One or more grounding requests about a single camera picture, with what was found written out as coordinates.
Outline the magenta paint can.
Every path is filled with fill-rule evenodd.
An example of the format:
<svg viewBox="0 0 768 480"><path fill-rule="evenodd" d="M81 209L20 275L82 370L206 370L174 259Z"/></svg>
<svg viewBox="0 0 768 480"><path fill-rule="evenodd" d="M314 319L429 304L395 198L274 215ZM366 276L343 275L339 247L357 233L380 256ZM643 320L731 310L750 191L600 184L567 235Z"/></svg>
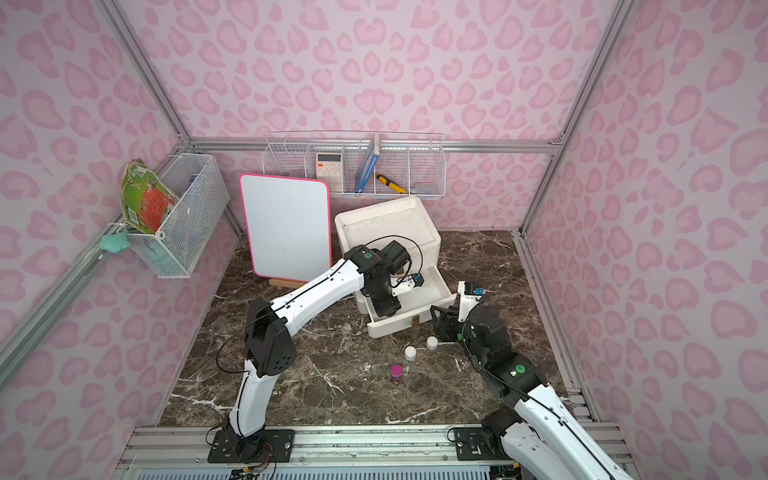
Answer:
<svg viewBox="0 0 768 480"><path fill-rule="evenodd" d="M394 364L390 368L390 378L393 382L400 382L404 377L404 368L401 364Z"/></svg>

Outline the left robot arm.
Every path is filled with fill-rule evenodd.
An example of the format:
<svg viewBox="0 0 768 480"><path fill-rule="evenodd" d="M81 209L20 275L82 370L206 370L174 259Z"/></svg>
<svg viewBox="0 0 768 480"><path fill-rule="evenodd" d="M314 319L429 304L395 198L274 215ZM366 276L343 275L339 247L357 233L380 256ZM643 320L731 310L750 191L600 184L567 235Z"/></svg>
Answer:
<svg viewBox="0 0 768 480"><path fill-rule="evenodd" d="M383 318L401 309L398 294L421 286L421 271L402 235L385 235L380 249L370 243L348 250L341 260L300 288L267 301L251 302L244 326L244 364L241 385L222 430L232 444L261 442L266 410L279 376L297 357L293 337L317 315L340 299L360 292Z"/></svg>

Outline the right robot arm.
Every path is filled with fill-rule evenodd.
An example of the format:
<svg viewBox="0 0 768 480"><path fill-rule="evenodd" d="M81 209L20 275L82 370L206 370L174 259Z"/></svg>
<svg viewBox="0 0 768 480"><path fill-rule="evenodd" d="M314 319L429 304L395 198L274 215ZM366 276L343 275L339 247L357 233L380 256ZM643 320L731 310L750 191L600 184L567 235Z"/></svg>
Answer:
<svg viewBox="0 0 768 480"><path fill-rule="evenodd" d="M484 303L430 308L434 333L467 355L503 406L483 420L490 442L536 479L629 479L579 424L546 376L516 351L506 323Z"/></svg>

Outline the white three-drawer cabinet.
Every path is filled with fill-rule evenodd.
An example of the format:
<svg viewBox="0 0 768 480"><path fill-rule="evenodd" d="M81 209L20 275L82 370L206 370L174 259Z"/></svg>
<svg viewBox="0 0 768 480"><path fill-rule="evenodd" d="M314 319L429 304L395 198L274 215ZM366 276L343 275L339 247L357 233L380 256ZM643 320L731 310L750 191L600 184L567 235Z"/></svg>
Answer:
<svg viewBox="0 0 768 480"><path fill-rule="evenodd" d="M397 199L342 212L335 217L337 234L344 251L362 244L381 249L396 240L405 247L423 275L437 267L441 237L422 200L416 196Z"/></svg>

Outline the white paint can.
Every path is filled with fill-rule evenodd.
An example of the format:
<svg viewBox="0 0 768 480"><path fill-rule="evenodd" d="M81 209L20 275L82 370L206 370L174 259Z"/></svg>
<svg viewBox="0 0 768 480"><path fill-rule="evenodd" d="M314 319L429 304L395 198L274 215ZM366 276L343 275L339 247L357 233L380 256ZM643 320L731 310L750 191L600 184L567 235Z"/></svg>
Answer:
<svg viewBox="0 0 768 480"><path fill-rule="evenodd" d="M427 338L426 344L430 351L435 351L438 348L439 341L436 337L430 336Z"/></svg>
<svg viewBox="0 0 768 480"><path fill-rule="evenodd" d="M413 362L417 357L417 349L413 346L407 346L404 349L404 355L407 361Z"/></svg>

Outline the white paint can left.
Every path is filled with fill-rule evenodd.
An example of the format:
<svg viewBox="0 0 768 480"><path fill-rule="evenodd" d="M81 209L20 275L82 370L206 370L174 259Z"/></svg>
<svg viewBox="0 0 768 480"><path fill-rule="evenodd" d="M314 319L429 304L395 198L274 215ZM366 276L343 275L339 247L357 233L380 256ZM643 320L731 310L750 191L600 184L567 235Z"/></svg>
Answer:
<svg viewBox="0 0 768 480"><path fill-rule="evenodd" d="M417 349L413 346L407 346L404 349L404 355L407 361L413 362L417 357Z"/></svg>

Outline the yellow black utility knife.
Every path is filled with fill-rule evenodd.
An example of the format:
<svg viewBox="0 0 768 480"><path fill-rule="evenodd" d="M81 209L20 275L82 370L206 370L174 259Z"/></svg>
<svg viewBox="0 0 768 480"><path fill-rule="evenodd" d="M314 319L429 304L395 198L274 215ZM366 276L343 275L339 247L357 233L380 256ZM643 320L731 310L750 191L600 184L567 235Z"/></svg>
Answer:
<svg viewBox="0 0 768 480"><path fill-rule="evenodd" d="M380 183L384 184L385 186L387 186L388 188L390 188L391 190L393 190L394 192L396 192L398 194L406 194L407 193L407 190L404 187L402 187L399 184L397 184L396 182L390 180L385 175L377 174L376 175L376 179Z"/></svg>

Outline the blue book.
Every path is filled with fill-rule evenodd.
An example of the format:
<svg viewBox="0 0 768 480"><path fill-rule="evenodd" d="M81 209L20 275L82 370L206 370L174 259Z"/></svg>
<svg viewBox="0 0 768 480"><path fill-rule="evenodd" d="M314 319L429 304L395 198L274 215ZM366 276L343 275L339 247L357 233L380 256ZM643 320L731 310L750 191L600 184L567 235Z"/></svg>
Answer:
<svg viewBox="0 0 768 480"><path fill-rule="evenodd" d="M355 174L354 192L363 193L380 158L380 135L374 133Z"/></svg>

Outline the pink-framed whiteboard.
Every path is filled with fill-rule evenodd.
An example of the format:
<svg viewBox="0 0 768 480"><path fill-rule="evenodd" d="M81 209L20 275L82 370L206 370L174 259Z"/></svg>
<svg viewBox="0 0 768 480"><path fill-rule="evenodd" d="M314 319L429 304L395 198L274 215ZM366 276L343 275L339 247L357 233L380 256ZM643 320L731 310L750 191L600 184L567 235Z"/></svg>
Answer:
<svg viewBox="0 0 768 480"><path fill-rule="evenodd" d="M244 174L240 188L254 272L310 281L332 263L330 192L306 178Z"/></svg>

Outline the white calculator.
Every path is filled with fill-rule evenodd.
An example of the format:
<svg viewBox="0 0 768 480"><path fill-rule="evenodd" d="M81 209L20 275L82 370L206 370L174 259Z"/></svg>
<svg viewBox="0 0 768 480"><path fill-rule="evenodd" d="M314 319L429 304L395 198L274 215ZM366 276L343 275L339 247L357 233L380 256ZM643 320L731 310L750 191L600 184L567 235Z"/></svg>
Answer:
<svg viewBox="0 0 768 480"><path fill-rule="evenodd" d="M341 153L317 153L315 172L316 179L326 183L331 193L343 192L344 168Z"/></svg>

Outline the green red snack bag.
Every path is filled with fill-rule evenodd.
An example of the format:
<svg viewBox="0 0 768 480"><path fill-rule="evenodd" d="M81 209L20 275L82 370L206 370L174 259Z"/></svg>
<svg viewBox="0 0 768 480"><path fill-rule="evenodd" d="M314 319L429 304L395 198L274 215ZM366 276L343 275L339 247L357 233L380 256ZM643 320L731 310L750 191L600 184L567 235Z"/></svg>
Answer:
<svg viewBox="0 0 768 480"><path fill-rule="evenodd" d="M142 234L155 234L170 216L179 197L141 159L126 166L120 188L126 223Z"/></svg>

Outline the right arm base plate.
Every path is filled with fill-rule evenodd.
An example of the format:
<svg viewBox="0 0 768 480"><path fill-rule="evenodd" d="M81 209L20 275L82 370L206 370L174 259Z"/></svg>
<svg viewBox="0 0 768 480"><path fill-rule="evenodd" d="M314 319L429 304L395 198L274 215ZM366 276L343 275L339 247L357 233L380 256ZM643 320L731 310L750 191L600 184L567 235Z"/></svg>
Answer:
<svg viewBox="0 0 768 480"><path fill-rule="evenodd" d="M500 441L485 427L451 427L446 439L455 447L459 461L511 461Z"/></svg>

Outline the white mesh wall basket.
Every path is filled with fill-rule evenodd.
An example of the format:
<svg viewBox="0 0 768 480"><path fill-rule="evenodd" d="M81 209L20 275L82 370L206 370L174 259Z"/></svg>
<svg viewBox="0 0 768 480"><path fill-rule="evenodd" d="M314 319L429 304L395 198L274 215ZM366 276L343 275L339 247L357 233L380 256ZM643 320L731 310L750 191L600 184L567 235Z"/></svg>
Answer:
<svg viewBox="0 0 768 480"><path fill-rule="evenodd" d="M188 278L230 195L211 155L180 154L158 177L176 193L179 201L155 234L142 234L126 223L128 240L131 249L157 277Z"/></svg>

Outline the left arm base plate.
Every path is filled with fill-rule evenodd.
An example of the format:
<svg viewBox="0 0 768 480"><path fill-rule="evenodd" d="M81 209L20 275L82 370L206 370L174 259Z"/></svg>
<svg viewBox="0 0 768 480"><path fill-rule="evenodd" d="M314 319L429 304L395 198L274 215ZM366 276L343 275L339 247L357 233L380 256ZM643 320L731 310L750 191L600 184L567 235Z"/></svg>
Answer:
<svg viewBox="0 0 768 480"><path fill-rule="evenodd" d="M231 429L218 431L212 441L207 462L211 464L258 465L288 463L296 431L293 429L263 429L248 438L240 438Z"/></svg>

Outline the mint green wall hook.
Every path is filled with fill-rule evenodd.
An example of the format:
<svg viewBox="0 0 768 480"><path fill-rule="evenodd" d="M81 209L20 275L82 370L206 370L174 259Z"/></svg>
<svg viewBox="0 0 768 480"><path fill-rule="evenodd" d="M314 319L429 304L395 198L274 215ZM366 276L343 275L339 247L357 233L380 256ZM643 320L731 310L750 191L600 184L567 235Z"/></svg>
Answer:
<svg viewBox="0 0 768 480"><path fill-rule="evenodd" d="M121 231L101 237L99 246L103 251L117 255L131 248L128 233Z"/></svg>

